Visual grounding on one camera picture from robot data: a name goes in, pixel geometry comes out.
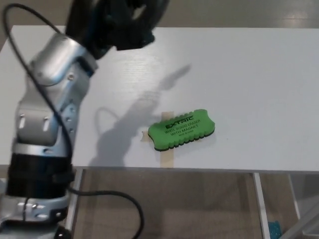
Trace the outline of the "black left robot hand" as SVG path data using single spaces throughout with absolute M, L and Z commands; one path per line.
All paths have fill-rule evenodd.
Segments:
M 75 0 L 65 34 L 96 60 L 112 47 L 141 49 L 154 42 L 153 29 L 168 4 L 167 0 Z

